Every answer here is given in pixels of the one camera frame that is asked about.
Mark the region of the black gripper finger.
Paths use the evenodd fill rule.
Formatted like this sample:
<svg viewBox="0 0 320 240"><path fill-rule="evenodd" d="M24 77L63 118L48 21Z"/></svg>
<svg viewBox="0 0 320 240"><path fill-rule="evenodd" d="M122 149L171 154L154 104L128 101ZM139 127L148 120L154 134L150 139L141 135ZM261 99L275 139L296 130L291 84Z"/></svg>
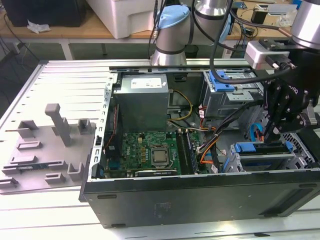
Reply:
<svg viewBox="0 0 320 240"><path fill-rule="evenodd" d="M310 116L306 112L301 112L299 114L286 116L278 121L273 128L273 133L279 135L282 133L299 132L301 129L312 125L313 115Z"/></svg>
<svg viewBox="0 0 320 240"><path fill-rule="evenodd" d="M280 134L289 132L292 126L290 103L292 91L281 80L267 80L263 83L263 108L267 111L267 124L264 128L264 142L271 143L280 138Z"/></svg>

